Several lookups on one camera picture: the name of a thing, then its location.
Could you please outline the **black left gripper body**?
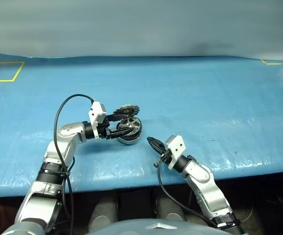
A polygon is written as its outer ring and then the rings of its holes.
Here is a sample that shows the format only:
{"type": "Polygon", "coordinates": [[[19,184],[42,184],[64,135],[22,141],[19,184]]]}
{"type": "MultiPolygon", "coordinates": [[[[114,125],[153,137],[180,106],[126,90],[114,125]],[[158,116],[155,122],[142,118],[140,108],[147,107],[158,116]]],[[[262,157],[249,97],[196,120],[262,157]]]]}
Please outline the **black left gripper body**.
{"type": "Polygon", "coordinates": [[[102,123],[98,124],[98,135],[101,139],[110,139],[110,130],[109,130],[110,123],[108,119],[104,119],[102,123]]]}

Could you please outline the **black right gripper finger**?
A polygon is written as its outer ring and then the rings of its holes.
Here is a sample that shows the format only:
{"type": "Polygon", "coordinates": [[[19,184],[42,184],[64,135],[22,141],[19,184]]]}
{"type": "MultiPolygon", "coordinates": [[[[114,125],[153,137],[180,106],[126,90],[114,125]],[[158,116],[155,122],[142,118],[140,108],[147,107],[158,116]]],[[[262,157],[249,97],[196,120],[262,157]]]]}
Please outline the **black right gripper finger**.
{"type": "Polygon", "coordinates": [[[165,151],[164,143],[153,137],[147,137],[147,141],[155,151],[165,151]]]}
{"type": "Polygon", "coordinates": [[[165,146],[160,141],[151,141],[149,142],[150,146],[159,154],[162,155],[165,153],[165,146]]]}

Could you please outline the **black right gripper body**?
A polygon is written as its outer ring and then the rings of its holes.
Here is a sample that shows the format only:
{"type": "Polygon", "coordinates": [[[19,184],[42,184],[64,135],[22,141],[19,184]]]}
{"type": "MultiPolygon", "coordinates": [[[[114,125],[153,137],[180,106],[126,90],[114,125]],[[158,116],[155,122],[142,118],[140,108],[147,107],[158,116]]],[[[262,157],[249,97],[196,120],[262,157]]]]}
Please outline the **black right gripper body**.
{"type": "Polygon", "coordinates": [[[172,160],[172,153],[170,150],[166,150],[164,153],[160,155],[160,158],[153,163],[153,165],[158,166],[160,162],[164,162],[169,165],[171,160],[172,160]]]}

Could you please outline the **silver motor housing copper windings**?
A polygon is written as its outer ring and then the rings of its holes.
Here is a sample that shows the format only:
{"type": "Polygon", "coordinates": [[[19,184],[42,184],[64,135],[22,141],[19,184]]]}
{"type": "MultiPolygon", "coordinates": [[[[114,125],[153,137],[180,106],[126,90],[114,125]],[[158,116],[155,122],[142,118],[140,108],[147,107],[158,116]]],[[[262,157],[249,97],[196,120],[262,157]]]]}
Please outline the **silver motor housing copper windings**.
{"type": "Polygon", "coordinates": [[[136,127],[125,127],[125,128],[121,128],[119,130],[130,130],[130,132],[118,137],[117,139],[119,140],[119,142],[126,144],[126,145],[132,145],[135,144],[142,133],[142,129],[141,128],[136,128],[136,127]]]}

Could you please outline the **silver toothed motor lid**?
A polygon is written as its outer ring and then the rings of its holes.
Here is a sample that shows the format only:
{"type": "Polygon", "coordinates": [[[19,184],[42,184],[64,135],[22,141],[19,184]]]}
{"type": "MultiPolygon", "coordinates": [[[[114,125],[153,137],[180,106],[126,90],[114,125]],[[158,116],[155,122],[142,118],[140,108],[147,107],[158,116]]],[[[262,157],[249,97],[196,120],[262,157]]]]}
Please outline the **silver toothed motor lid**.
{"type": "Polygon", "coordinates": [[[126,104],[114,110],[113,114],[114,115],[127,115],[129,117],[133,117],[133,116],[136,116],[139,113],[139,111],[140,111],[140,108],[138,105],[126,104]]]}

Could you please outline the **grey rounded robot leg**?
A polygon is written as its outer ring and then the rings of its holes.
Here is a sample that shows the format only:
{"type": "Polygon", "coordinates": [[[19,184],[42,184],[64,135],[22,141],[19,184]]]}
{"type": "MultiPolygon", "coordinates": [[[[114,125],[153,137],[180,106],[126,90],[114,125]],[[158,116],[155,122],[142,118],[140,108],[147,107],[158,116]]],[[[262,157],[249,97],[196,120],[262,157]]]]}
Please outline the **grey rounded robot leg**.
{"type": "Polygon", "coordinates": [[[116,196],[103,197],[95,206],[88,224],[88,232],[95,232],[118,221],[116,196]]]}
{"type": "Polygon", "coordinates": [[[182,208],[166,196],[157,198],[156,215],[159,219],[186,221],[182,208]]]}

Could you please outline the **blue plastic table cover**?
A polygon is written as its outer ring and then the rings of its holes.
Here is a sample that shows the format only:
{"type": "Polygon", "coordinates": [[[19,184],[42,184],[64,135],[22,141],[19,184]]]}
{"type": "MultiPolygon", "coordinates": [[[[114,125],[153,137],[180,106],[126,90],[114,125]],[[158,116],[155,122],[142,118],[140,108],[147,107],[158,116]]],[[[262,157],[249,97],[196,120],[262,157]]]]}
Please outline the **blue plastic table cover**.
{"type": "Polygon", "coordinates": [[[75,192],[152,186],[157,154],[146,138],[181,135],[218,180],[283,172],[283,66],[237,57],[27,58],[0,54],[0,197],[23,196],[59,124],[140,107],[142,135],[126,146],[77,147],[75,192]]]}

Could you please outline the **grey robot torso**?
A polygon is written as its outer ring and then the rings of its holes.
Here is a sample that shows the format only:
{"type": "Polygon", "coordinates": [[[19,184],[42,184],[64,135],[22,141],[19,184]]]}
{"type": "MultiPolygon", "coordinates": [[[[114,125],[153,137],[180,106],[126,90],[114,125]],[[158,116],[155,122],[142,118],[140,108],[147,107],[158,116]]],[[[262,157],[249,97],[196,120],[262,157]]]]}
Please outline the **grey robot torso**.
{"type": "Polygon", "coordinates": [[[227,232],[179,220],[132,219],[112,223],[86,235],[230,235],[227,232]]]}

